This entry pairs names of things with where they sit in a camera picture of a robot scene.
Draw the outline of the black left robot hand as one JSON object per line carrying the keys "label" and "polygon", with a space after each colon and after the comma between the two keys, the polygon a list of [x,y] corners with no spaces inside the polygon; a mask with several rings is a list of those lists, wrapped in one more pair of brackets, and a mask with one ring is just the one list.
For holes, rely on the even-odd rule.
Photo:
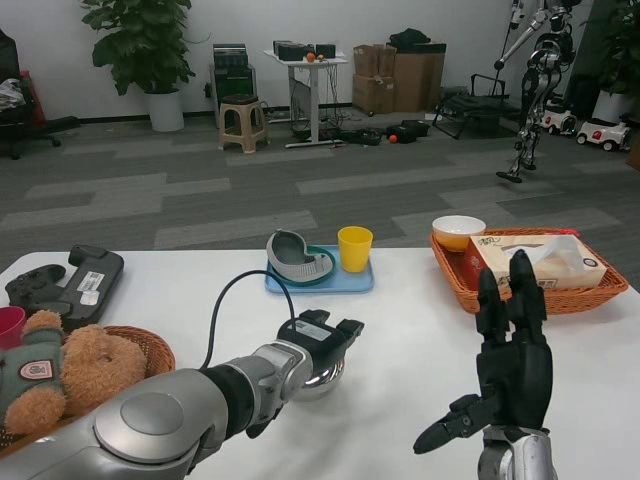
{"label": "black left robot hand", "polygon": [[252,393],[242,410],[249,437],[259,436],[287,403],[321,396],[340,379],[346,351],[364,324],[344,319],[331,326],[329,316],[325,310],[306,310],[285,321],[275,340],[238,365]]}

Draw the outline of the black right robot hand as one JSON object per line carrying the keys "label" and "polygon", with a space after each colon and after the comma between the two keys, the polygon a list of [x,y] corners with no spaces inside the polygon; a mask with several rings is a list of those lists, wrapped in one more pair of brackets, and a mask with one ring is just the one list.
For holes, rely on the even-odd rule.
{"label": "black right robot hand", "polygon": [[413,445],[416,454],[436,450],[455,438],[483,428],[514,426],[539,430],[553,385],[551,349],[543,334],[547,320],[544,290],[538,285],[526,252],[509,260],[511,298],[501,299],[493,272],[481,272],[476,330],[483,337],[476,356],[480,392],[460,397]]}

